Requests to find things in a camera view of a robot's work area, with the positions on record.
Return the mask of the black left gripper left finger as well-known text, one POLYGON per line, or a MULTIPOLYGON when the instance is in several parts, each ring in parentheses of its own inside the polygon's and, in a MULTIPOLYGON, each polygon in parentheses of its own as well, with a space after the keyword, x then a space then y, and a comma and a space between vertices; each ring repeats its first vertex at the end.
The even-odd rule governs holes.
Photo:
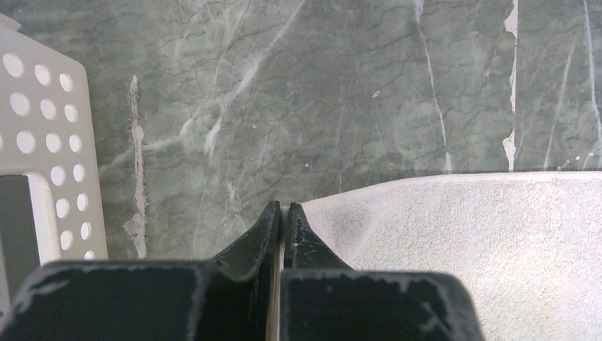
POLYGON ((281 221, 255 224, 205 260, 55 261, 19 289, 2 340, 269 340, 281 221))

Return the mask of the white terry towel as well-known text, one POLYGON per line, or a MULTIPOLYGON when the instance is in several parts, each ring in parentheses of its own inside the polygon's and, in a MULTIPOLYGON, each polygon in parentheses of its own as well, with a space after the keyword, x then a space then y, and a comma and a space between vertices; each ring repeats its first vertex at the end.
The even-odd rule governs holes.
POLYGON ((437 175, 303 204, 355 269, 440 271, 487 340, 601 339, 601 173, 437 175))

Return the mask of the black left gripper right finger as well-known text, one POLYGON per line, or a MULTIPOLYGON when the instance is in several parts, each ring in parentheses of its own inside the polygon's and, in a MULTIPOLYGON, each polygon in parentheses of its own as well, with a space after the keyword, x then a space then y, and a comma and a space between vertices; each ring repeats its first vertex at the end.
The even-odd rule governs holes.
POLYGON ((298 203, 285 221, 281 340, 482 340, 468 291, 444 273, 359 271, 310 227, 298 203))

